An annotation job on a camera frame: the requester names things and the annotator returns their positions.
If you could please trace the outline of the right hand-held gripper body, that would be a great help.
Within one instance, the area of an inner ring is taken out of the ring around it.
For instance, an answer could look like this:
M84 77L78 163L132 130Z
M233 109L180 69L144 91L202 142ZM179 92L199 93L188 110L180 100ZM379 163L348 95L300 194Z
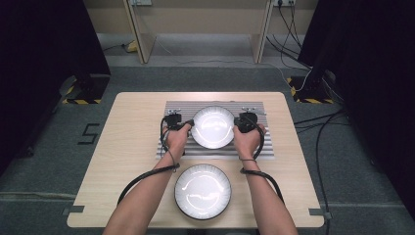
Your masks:
M243 107L243 112L239 113L237 118L240 118L242 126L238 127L242 133L248 133L257 127L257 116L265 116L265 112L257 110L256 108Z

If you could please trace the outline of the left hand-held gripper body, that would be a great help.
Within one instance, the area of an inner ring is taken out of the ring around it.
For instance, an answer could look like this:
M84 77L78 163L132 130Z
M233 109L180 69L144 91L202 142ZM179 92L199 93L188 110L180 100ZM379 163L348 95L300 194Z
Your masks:
M168 110L167 115L163 118L163 120L169 130L180 130L184 126L180 109Z

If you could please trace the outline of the white ribbed plate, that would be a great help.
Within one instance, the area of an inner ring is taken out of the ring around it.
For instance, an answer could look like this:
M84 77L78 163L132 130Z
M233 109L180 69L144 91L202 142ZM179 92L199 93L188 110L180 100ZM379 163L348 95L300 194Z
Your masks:
M220 149L234 138L234 116L220 106L208 106L200 109L193 117L191 129L193 139L207 149Z
M213 219L231 201L232 187L227 175L212 164L196 164L176 180L174 199L177 207L196 220Z

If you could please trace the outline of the person's right hand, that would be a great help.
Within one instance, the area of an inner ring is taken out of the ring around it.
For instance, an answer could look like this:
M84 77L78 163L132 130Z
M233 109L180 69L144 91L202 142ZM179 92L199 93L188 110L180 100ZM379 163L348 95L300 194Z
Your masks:
M241 160L252 161L254 159L254 151L260 144L260 133L252 130L242 133L237 126L233 127L234 147Z

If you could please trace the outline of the person's left hand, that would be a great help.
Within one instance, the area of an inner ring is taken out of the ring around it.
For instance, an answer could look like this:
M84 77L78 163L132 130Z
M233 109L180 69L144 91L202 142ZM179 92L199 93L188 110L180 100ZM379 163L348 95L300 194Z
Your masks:
M192 126L189 123L185 123L179 130L166 130L166 146L174 158L180 159L184 154L188 132L191 128Z

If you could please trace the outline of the hazard-striped stand base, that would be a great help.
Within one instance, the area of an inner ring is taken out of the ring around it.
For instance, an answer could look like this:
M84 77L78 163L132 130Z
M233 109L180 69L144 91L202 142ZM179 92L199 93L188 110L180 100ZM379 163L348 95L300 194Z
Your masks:
M292 97L297 103L333 104L328 88L323 82L306 84L305 76L292 76L287 79Z
M108 86L108 75L91 75L86 80L75 78L63 100L64 104L92 105L99 104Z

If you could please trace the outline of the black tape floor mark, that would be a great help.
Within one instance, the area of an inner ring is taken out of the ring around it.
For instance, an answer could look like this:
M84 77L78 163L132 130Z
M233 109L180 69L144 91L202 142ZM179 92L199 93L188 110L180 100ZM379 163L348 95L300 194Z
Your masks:
M94 132L96 127L99 127L99 123L87 123L82 132L82 139L77 142L78 145L92 145L98 136L97 132Z

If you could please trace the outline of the grey tape strip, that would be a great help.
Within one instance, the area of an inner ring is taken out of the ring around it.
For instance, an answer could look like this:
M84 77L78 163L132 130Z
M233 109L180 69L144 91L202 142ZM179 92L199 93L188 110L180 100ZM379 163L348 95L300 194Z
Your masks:
M70 215L72 212L74 213L83 213L85 206L71 206L68 208L64 208L62 215Z
M312 216L322 216L326 220L333 218L329 211L323 211L322 209L309 209L308 212Z

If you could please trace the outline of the black curtain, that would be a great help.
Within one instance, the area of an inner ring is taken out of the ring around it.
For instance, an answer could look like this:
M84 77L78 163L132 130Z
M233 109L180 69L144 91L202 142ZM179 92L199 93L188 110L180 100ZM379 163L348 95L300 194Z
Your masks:
M300 60L336 76L358 136L415 219L415 0L317 0Z
M109 72L84 0L0 0L0 175L67 78Z

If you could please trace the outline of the light wooden desk frame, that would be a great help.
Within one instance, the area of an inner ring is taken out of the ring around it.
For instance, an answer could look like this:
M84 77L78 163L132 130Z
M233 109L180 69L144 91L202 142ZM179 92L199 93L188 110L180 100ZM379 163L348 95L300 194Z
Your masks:
M160 34L245 34L253 60L261 61L274 0L152 0L152 6L131 6L122 0L146 64Z

